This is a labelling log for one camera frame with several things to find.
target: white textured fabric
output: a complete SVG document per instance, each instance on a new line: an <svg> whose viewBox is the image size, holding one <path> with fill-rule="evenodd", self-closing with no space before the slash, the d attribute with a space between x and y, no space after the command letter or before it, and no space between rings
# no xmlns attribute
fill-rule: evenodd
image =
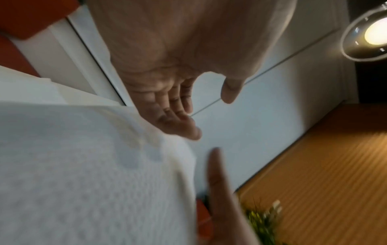
<svg viewBox="0 0 387 245"><path fill-rule="evenodd" d="M0 106L0 243L194 244L195 159L128 107Z"/></svg>

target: white wall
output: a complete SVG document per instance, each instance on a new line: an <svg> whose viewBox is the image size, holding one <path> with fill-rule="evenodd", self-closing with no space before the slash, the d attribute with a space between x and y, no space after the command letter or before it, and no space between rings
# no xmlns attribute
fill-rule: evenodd
<svg viewBox="0 0 387 245"><path fill-rule="evenodd" d="M197 192L206 188L205 159L212 147L223 148L236 189L345 100L334 20L331 1L299 1L262 69L231 105L219 100L222 76L200 77L193 118L203 138L190 142L198 157Z"/></svg>

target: wooden floor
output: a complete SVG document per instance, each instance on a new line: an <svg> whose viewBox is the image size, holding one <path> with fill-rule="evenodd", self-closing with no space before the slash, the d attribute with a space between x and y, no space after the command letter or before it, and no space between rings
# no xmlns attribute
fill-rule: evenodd
<svg viewBox="0 0 387 245"><path fill-rule="evenodd" d="M387 106L339 107L238 193L281 201L284 242L387 245Z"/></svg>

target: ceiling lamp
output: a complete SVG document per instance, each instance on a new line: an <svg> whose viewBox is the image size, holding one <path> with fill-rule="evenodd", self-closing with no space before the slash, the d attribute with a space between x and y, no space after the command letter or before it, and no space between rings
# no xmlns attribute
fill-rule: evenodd
<svg viewBox="0 0 387 245"><path fill-rule="evenodd" d="M387 59L387 2L354 20L345 30L340 48L353 61Z"/></svg>

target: palm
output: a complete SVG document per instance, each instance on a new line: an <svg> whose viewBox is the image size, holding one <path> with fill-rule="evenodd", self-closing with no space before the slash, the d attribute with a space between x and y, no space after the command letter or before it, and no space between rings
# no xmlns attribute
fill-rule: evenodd
<svg viewBox="0 0 387 245"><path fill-rule="evenodd" d="M199 139L191 90L200 74L225 75L231 103L288 23L295 0L90 1L112 63L140 115L165 133Z"/></svg>

